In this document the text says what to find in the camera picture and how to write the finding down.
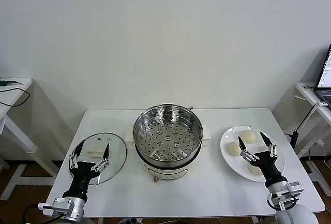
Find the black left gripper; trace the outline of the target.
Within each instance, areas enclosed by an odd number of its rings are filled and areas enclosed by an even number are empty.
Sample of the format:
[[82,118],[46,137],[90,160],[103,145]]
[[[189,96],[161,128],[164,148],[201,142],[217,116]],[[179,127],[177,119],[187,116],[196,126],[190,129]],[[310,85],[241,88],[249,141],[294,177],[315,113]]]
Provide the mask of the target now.
[[69,168],[73,175],[73,180],[67,191],[63,193],[65,197],[76,197],[87,200],[88,186],[92,179],[100,175],[109,164],[109,144],[107,144],[102,159],[98,163],[85,162],[80,159],[85,140],[82,140],[69,154]]

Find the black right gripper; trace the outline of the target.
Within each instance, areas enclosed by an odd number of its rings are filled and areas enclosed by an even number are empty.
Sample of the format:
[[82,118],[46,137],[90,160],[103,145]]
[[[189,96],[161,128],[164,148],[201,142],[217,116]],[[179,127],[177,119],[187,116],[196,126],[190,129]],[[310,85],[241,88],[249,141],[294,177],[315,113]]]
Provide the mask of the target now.
[[241,137],[238,137],[240,155],[252,166],[258,167],[262,171],[265,178],[265,187],[269,187],[272,184],[283,182],[283,176],[275,166],[278,156],[277,144],[272,143],[270,138],[263,132],[260,132],[260,136],[265,143],[265,148],[262,149],[262,152],[255,154],[250,153]]

